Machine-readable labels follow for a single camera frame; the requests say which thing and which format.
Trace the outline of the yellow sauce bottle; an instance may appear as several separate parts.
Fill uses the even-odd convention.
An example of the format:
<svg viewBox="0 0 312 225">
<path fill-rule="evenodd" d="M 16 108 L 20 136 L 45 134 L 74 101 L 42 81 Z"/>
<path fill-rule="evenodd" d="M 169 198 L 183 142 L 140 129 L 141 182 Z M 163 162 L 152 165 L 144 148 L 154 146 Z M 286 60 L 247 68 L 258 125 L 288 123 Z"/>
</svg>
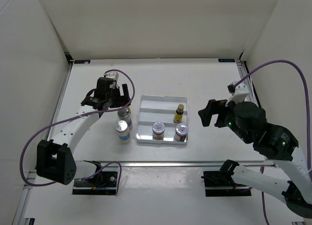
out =
<svg viewBox="0 0 312 225">
<path fill-rule="evenodd" d="M 184 113 L 184 105 L 179 104 L 177 107 L 177 110 L 175 112 L 174 119 L 173 119 L 174 123 L 181 123 L 182 122 L 183 113 Z"/>
</svg>

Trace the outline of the red-label spice jar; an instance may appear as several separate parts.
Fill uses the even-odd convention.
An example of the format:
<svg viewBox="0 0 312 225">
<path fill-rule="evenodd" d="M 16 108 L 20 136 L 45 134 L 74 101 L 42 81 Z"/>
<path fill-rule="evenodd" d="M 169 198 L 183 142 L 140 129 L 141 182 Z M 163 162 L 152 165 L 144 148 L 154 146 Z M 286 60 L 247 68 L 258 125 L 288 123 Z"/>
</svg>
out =
<svg viewBox="0 0 312 225">
<path fill-rule="evenodd" d="M 153 139 L 155 140 L 163 140 L 165 125 L 162 122 L 155 122 L 152 127 Z"/>
<path fill-rule="evenodd" d="M 175 127 L 174 139 L 178 142 L 184 142 L 188 136 L 188 126 L 184 123 L 179 123 Z"/>
</svg>

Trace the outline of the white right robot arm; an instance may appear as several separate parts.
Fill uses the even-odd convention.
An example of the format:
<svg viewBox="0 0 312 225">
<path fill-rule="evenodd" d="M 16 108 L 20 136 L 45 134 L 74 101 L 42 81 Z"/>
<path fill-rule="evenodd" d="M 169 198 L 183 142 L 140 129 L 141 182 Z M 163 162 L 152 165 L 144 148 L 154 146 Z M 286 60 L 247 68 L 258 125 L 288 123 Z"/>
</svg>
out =
<svg viewBox="0 0 312 225">
<path fill-rule="evenodd" d="M 245 185 L 269 194 L 293 213 L 303 218 L 312 217 L 312 180 L 306 159 L 296 137 L 287 128 L 267 122 L 266 112 L 252 102 L 227 103 L 209 100 L 198 112 L 202 125 L 210 125 L 217 115 L 215 127 L 227 127 L 254 151 L 283 170 L 288 180 L 266 176 L 226 160 L 215 172 L 205 171 L 202 178 L 208 187 Z"/>
</svg>

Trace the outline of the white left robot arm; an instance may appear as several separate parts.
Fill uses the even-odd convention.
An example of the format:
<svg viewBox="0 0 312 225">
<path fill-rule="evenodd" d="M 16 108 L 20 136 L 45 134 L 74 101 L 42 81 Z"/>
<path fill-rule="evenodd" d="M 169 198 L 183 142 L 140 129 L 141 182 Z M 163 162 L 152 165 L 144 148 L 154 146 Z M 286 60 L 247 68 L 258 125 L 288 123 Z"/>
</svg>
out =
<svg viewBox="0 0 312 225">
<path fill-rule="evenodd" d="M 75 161 L 76 146 L 104 112 L 112 112 L 130 104 L 127 84 L 118 86 L 118 73 L 104 74 L 97 85 L 89 91 L 76 112 L 75 119 L 66 123 L 50 140 L 37 145 L 37 175 L 45 179 L 68 185 L 72 180 L 83 179 L 91 186 L 102 181 L 100 166 L 95 162 Z"/>
</svg>

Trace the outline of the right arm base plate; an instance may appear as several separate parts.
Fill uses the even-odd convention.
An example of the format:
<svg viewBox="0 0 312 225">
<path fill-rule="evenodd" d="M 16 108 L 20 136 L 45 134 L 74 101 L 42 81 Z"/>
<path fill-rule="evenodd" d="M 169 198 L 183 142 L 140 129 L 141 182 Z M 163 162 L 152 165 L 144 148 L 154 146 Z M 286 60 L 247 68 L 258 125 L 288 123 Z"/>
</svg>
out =
<svg viewBox="0 0 312 225">
<path fill-rule="evenodd" d="M 222 178 L 219 171 L 204 171 L 201 178 L 204 181 L 206 197 L 249 197 L 252 195 L 249 186 Z"/>
</svg>

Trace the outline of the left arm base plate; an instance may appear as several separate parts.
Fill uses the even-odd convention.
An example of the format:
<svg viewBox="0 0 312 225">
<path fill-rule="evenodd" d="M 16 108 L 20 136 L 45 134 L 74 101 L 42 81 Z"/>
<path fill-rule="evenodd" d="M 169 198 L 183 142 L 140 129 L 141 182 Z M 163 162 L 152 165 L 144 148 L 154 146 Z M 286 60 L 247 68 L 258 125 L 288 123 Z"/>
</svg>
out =
<svg viewBox="0 0 312 225">
<path fill-rule="evenodd" d="M 115 196 L 119 171 L 109 169 L 88 180 L 75 180 L 72 195 Z"/>
</svg>

